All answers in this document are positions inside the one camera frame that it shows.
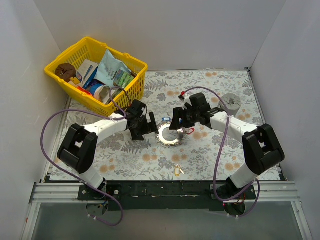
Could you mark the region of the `blue key tag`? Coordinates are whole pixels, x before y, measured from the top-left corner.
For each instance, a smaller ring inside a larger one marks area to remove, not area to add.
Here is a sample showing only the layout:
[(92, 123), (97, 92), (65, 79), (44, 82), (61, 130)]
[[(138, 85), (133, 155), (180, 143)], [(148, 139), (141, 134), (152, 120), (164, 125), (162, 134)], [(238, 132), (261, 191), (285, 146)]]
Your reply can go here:
[(168, 121), (170, 121), (170, 120), (171, 120), (170, 117), (163, 117), (163, 118), (162, 118), (162, 121), (164, 121), (164, 122), (168, 122)]

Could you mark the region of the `red key tag with key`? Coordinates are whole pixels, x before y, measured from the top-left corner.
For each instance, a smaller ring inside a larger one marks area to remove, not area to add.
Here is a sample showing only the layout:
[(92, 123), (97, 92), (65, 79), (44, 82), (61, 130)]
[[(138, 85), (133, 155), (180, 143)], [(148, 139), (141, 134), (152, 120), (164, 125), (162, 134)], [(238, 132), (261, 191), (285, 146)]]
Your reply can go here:
[(183, 130), (184, 134), (186, 134), (186, 135), (190, 135), (190, 134), (192, 134), (194, 131), (195, 131), (195, 129), (194, 129), (193, 127)]

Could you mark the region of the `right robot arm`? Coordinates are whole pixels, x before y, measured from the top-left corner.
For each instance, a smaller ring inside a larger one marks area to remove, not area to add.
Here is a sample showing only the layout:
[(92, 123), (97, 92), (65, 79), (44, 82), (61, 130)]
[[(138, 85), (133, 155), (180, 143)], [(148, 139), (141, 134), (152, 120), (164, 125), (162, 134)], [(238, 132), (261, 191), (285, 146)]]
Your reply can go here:
[(186, 97), (182, 92), (178, 98), (182, 106), (173, 109), (170, 130), (191, 128), (199, 123), (222, 132), (225, 138), (231, 137), (243, 146), (245, 163), (226, 179), (224, 185), (213, 186), (217, 200), (227, 202), (239, 198), (258, 176), (285, 159), (281, 144), (269, 124), (246, 123), (228, 115), (222, 108), (212, 108), (203, 93)]

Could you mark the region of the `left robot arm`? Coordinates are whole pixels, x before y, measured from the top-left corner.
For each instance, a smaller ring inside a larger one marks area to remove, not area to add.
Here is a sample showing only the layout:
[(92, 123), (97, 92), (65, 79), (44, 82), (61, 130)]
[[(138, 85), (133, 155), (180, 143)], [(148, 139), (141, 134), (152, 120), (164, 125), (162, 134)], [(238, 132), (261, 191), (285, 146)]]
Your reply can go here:
[(93, 166), (98, 144), (124, 131), (130, 131), (133, 141), (143, 141), (144, 136), (151, 133), (158, 134), (155, 115), (150, 112), (147, 120), (147, 110), (146, 104), (135, 99), (126, 110), (119, 109), (88, 125), (75, 123), (68, 129), (57, 158), (77, 173), (76, 177), (89, 187), (89, 194), (95, 200), (103, 199), (107, 193), (103, 185), (105, 179)]

